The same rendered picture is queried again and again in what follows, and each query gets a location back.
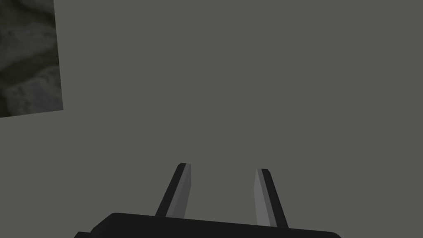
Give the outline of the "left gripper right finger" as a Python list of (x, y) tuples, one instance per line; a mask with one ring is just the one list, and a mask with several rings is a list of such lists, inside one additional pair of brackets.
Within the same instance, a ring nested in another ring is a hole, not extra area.
[(254, 179), (255, 217), (259, 226), (288, 228), (288, 223), (268, 169), (257, 169)]

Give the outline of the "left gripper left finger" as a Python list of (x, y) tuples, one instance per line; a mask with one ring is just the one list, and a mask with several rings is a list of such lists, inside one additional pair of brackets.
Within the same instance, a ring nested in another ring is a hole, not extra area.
[(191, 190), (191, 182), (191, 164), (178, 164), (155, 216), (184, 219)]

